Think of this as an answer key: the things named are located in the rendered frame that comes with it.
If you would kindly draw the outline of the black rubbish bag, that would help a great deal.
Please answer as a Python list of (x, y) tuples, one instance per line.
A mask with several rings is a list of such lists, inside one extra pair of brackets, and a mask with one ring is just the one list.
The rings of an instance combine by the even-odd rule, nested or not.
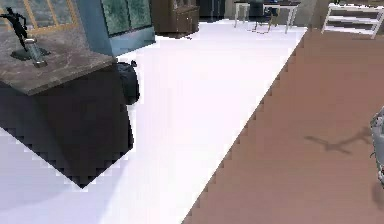
[(123, 94), (127, 105), (135, 104), (140, 98), (139, 82), (135, 71), (137, 63), (118, 62), (117, 69), (122, 83)]

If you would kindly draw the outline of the dark brown cupboard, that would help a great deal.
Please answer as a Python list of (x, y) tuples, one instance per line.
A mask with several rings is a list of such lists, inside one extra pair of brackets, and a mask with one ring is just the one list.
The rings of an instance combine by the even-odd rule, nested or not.
[(182, 38), (199, 31), (196, 0), (150, 0), (155, 34)]

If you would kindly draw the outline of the black tall cabinet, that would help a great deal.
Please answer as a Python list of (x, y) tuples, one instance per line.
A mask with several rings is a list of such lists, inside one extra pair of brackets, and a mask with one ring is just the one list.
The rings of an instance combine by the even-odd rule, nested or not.
[(199, 17), (203, 20), (219, 20), (224, 18), (226, 0), (196, 0)]

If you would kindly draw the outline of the blue cabinet with glass doors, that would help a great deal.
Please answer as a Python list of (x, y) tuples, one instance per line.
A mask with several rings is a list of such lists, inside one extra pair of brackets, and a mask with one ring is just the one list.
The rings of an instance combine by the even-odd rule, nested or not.
[(151, 0), (76, 0), (89, 48), (120, 56), (151, 45)]

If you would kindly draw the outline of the dark chair with thin legs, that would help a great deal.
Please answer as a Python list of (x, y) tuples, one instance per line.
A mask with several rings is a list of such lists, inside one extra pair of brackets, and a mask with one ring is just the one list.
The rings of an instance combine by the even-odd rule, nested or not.
[(249, 3), (248, 19), (250, 22), (255, 23), (251, 29), (252, 32), (260, 33), (257, 27), (262, 24), (267, 24), (268, 28), (264, 33), (268, 33), (271, 28), (273, 16), (275, 16), (275, 13), (272, 12), (271, 8), (265, 8), (263, 1), (251, 1)]

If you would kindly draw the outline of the dark cabinet with brown worktop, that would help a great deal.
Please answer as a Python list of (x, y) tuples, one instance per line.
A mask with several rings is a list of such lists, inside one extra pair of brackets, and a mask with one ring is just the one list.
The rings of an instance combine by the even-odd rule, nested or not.
[(43, 68), (11, 57), (21, 46), (0, 31), (0, 127), (83, 188), (133, 148), (119, 61), (91, 51), (79, 28), (37, 44)]

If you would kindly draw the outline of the white legged table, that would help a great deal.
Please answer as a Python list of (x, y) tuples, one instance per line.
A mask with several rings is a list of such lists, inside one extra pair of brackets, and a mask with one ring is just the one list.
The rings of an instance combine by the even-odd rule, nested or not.
[(288, 32), (288, 29), (293, 26), (298, 7), (300, 5), (300, 2), (294, 2), (291, 0), (236, 0), (234, 2), (234, 27), (237, 27), (240, 9), (243, 9), (242, 21), (245, 21), (248, 18), (251, 1), (261, 1), (264, 8), (273, 8), (278, 10), (287, 9), (289, 13), (286, 21), (285, 32)]

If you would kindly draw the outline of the grey cylindrical bottle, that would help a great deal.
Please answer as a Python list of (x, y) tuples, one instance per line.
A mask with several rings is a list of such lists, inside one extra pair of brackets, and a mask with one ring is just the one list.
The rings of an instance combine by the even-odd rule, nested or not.
[(43, 53), (37, 45), (37, 40), (33, 38), (28, 38), (25, 40), (26, 48), (30, 54), (30, 57), (33, 61), (33, 64), (36, 68), (45, 67), (47, 62), (43, 57)]

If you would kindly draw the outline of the yellow framed window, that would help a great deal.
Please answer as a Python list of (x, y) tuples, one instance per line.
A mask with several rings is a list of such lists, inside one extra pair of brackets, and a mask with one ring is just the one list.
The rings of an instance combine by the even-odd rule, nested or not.
[(78, 25), (72, 0), (0, 0), (0, 14), (11, 7), (26, 18), (27, 32), (41, 34)]

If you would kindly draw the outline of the white slatted shelf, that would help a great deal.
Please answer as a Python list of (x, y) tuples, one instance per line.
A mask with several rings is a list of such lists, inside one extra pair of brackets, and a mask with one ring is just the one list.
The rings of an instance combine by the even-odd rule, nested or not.
[[(376, 13), (377, 17), (373, 19), (373, 18), (355, 17), (355, 16), (338, 16), (338, 15), (332, 15), (333, 11)], [(321, 29), (321, 33), (324, 33), (325, 31), (355, 33), (355, 34), (369, 35), (371, 39), (374, 39), (383, 21), (384, 21), (384, 6), (329, 3), (328, 12), (326, 14), (323, 27)], [(335, 26), (329, 25), (329, 22), (343, 22), (343, 23), (351, 23), (351, 24), (371, 25), (371, 29), (368, 30), (368, 29), (335, 27)]]

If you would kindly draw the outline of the grey rounded object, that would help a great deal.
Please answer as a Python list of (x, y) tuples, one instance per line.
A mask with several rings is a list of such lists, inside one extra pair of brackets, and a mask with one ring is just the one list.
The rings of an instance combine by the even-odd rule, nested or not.
[(371, 156), (375, 156), (378, 180), (384, 188), (384, 106), (370, 121), (370, 129), (373, 140)]

